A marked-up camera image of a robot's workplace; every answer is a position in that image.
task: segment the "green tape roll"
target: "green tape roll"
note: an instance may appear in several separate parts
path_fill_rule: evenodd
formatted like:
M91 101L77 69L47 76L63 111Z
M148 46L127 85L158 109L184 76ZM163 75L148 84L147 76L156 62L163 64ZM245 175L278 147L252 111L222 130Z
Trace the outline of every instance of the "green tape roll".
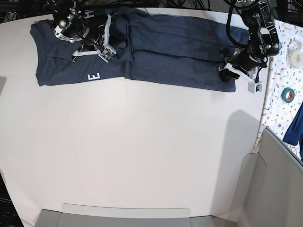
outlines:
M286 103L291 103L294 99L294 90L287 87L283 90L281 98Z

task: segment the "white tabletop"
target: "white tabletop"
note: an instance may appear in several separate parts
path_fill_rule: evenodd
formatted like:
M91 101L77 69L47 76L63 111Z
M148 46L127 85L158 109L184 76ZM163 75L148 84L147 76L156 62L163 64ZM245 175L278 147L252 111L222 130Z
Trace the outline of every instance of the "white tabletop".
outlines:
M244 79L235 93L124 78L39 87L30 25L46 18L0 25L0 169L24 225L63 203L228 213L243 158L253 151L265 89L252 94ZM245 27L239 16L232 25Z

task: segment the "patterned tablecloth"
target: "patterned tablecloth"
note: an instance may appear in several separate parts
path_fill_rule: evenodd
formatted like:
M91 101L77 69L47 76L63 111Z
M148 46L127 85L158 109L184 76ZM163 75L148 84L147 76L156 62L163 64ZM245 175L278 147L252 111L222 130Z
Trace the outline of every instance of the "patterned tablecloth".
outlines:
M303 101L303 69L290 68L286 64L289 44L294 40L303 43L303 28L277 20L275 26L282 48L278 55L270 58L267 93L254 152L259 151L262 133L266 127L283 139ZM295 92L294 100L289 104L284 103L281 98L286 87L290 87ZM288 145L288 147L301 158L299 144Z

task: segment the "gray wall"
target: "gray wall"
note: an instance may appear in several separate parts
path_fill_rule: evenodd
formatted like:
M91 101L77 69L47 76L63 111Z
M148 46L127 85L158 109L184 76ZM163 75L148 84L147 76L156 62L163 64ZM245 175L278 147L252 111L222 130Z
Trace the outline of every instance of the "gray wall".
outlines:
M266 178L255 169L239 226L302 226L302 162L269 130L264 131L259 154L267 165Z

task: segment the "navy cloth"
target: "navy cloth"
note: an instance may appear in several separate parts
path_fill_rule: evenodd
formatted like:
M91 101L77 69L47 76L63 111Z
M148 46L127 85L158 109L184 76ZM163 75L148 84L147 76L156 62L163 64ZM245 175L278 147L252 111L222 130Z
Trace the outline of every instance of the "navy cloth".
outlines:
M224 24L196 17L150 16L134 8L99 9L95 15L112 17L110 39L117 56L104 62L98 56L71 55L79 47L57 39L49 23L31 26L38 51L38 84L59 85L86 82L88 74L100 79L125 77L162 84L234 92L234 80L221 82L217 67L235 46ZM247 30L231 27L240 43L247 43Z
M297 115L294 117L293 122L291 123L287 132L285 133L283 142L295 146L300 141L300 154L302 158L303 157L302 140L303 140L303 109L301 105Z

